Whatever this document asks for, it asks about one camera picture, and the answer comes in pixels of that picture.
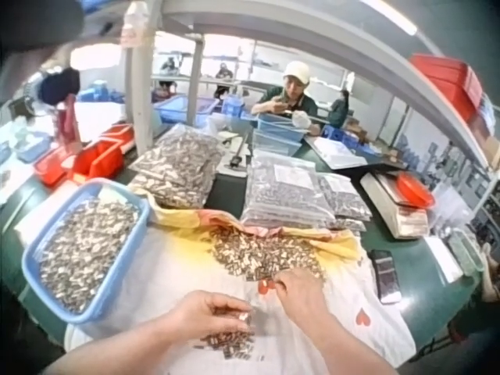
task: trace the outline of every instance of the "label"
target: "label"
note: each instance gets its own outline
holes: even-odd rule
[[[276,181],[314,190],[313,181],[307,170],[290,166],[274,166]]]
[[[338,193],[351,193],[358,194],[354,186],[351,184],[351,180],[344,176],[330,175],[324,176],[327,183],[330,185],[331,190]]]

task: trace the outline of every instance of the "person's left hand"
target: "person's left hand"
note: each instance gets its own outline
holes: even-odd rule
[[[227,315],[215,315],[221,309],[227,310]],[[192,291],[164,318],[175,327],[176,340],[187,341],[222,332],[249,332],[248,324],[238,316],[251,310],[247,302],[229,295]]]

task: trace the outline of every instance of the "blue bin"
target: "blue bin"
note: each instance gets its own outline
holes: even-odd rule
[[[196,101],[195,127],[204,127],[206,120],[212,114],[214,108],[219,103],[219,99],[198,97]],[[176,95],[163,102],[154,104],[155,110],[164,123],[186,123],[188,116],[188,97],[186,95]]]
[[[56,228],[60,225],[63,217],[71,210],[75,209],[79,203],[86,199],[95,197],[103,187],[111,188],[120,193],[131,204],[139,209],[139,220],[134,229],[125,241],[122,249],[118,253],[113,265],[102,280],[102,284],[97,290],[94,299],[88,307],[81,313],[75,314],[67,310],[48,290],[40,280],[39,266],[42,250],[54,235]],[[146,224],[148,222],[150,207],[148,201],[132,194],[125,186],[106,180],[104,178],[95,178],[88,181],[78,188],[77,191],[62,205],[62,207],[49,219],[40,234],[34,239],[33,243],[23,253],[22,268],[24,277],[30,287],[34,290],[40,300],[57,315],[62,321],[71,324],[82,324],[97,320],[103,315],[106,309],[111,305],[114,298],[120,292],[120,285],[123,277],[127,273],[134,255],[146,233]]]
[[[5,163],[12,153],[13,151],[10,149],[8,142],[0,143],[0,165]]]
[[[245,102],[237,95],[229,95],[224,99],[221,113],[226,116],[239,117]]]
[[[260,131],[273,135],[274,137],[300,142],[307,133],[305,129],[294,127],[290,119],[286,117],[261,113],[258,117],[257,127]]]
[[[51,138],[42,131],[30,131],[30,135],[35,137],[35,141],[22,148],[16,146],[14,151],[19,160],[25,163],[33,163],[40,159],[48,150],[50,150]]]
[[[321,132],[322,138],[331,139],[332,141],[342,142],[344,136],[345,132],[343,130],[332,127],[331,125],[325,125]]]

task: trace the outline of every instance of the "red plastic tray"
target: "red plastic tray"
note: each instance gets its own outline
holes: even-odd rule
[[[428,209],[434,205],[429,189],[409,173],[400,173],[396,180],[399,193],[414,207]]]
[[[35,163],[34,171],[44,185],[54,186],[66,175],[62,163],[68,156],[70,154],[66,148],[61,146],[51,150]]]
[[[95,177],[111,178],[123,166],[120,143],[100,139],[87,146],[76,157],[70,171],[70,179],[78,184]]]
[[[409,61],[429,78],[466,122],[476,114],[483,88],[469,65],[431,55],[413,55]]]

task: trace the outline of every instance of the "workbench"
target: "workbench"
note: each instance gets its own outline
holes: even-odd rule
[[[255,124],[238,120],[233,124],[233,130],[239,133],[247,130],[249,125]],[[330,168],[306,143],[297,151],[295,157],[314,162],[318,172],[330,172]],[[367,161],[376,163],[377,157],[370,156]],[[122,184],[128,184],[134,175],[132,170],[125,168],[116,180]],[[218,174],[205,207],[227,211],[239,217],[245,200],[245,186],[246,179]],[[14,231],[16,224],[42,203],[50,195],[50,191],[36,177],[28,179],[2,208],[0,227],[3,227],[19,202],[23,201],[23,197],[31,193],[33,189],[34,193],[2,236],[2,282],[18,297],[32,319],[48,336],[62,345],[66,325],[52,314],[27,287],[21,270],[23,246]],[[362,233],[362,245],[367,251],[388,250],[394,256],[403,296],[399,308],[419,349],[440,332],[469,301],[479,283],[479,275],[462,277],[448,284],[425,240],[396,241],[389,233],[378,211],[371,205],[371,202],[367,203],[372,209],[373,218],[370,223],[366,224],[367,232]]]

